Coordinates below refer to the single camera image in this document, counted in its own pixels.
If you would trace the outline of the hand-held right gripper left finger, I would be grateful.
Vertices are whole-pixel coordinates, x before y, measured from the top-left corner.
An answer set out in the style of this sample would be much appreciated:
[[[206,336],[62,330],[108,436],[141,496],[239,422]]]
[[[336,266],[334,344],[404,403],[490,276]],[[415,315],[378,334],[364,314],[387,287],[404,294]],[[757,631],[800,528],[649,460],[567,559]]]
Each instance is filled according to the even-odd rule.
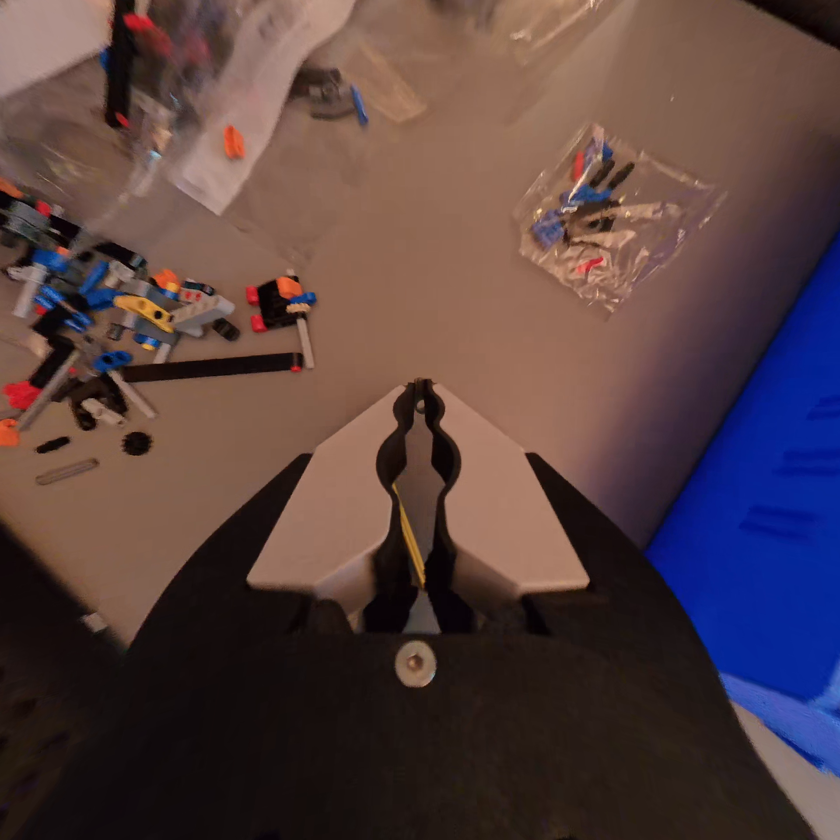
[[[401,632],[417,598],[393,485],[406,467],[415,384],[399,385],[325,439],[247,583],[336,602],[367,632]]]

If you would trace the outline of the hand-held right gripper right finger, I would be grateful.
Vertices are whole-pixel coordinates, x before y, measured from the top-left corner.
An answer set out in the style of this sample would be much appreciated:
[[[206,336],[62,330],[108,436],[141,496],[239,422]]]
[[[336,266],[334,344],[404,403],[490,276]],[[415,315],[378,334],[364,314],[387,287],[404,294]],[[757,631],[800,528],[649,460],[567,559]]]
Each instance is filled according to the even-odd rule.
[[[525,450],[430,380],[425,423],[443,481],[425,563],[440,630],[474,632],[525,597],[584,592],[590,576]]]

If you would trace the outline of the large clear lego bag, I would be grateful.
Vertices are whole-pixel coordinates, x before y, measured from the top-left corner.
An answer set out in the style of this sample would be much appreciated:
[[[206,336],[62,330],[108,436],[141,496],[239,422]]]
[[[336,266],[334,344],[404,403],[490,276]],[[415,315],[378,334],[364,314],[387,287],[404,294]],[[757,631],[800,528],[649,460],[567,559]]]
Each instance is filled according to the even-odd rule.
[[[239,2],[2,2],[2,191],[94,228],[197,133]]]

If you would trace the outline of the yellow lego axle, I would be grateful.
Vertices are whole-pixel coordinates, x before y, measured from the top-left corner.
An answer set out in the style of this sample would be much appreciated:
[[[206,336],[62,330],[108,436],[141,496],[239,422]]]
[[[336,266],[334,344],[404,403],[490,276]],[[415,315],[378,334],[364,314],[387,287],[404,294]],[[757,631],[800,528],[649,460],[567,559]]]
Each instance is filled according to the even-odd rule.
[[[398,510],[400,513],[402,538],[413,567],[414,577],[416,578],[416,584],[418,585],[419,589],[424,591],[426,590],[427,583],[425,559],[419,549],[416,535],[414,533],[410,519],[407,516],[407,512],[403,504],[403,499],[400,495],[396,482],[392,483],[392,489],[395,493],[395,497],[398,504]]]

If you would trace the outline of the scattered loose lego pieces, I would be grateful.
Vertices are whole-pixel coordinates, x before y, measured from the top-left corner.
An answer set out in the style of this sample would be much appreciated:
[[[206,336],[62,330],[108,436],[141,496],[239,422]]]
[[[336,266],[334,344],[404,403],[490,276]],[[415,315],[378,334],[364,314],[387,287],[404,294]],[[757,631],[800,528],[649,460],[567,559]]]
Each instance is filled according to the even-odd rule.
[[[158,413],[137,384],[314,369],[308,315],[317,296],[295,275],[245,289],[254,333],[297,329],[298,352],[173,361],[183,338],[214,333],[235,342],[235,304],[213,287],[148,274],[136,251],[112,241],[79,248],[82,230],[54,205],[2,182],[2,248],[15,252],[2,274],[17,283],[12,316],[28,322],[38,367],[5,384],[2,447],[16,447],[48,406],[66,403],[82,432],[120,428],[134,414]]]

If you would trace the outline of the small bag of lego pieces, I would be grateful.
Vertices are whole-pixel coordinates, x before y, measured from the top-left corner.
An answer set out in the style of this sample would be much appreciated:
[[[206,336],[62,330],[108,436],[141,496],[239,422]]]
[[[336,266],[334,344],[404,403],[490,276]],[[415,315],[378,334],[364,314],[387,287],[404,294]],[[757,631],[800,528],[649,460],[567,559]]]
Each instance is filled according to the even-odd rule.
[[[591,122],[516,206],[519,254],[585,305],[614,314],[726,197]]]

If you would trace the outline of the blue plastic storage bin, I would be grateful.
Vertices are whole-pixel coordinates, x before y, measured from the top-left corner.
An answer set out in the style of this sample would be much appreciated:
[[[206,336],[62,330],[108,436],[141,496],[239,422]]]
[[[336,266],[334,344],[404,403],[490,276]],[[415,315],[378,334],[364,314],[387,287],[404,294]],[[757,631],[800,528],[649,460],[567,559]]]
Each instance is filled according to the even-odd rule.
[[[839,237],[646,555],[730,699],[838,776]]]

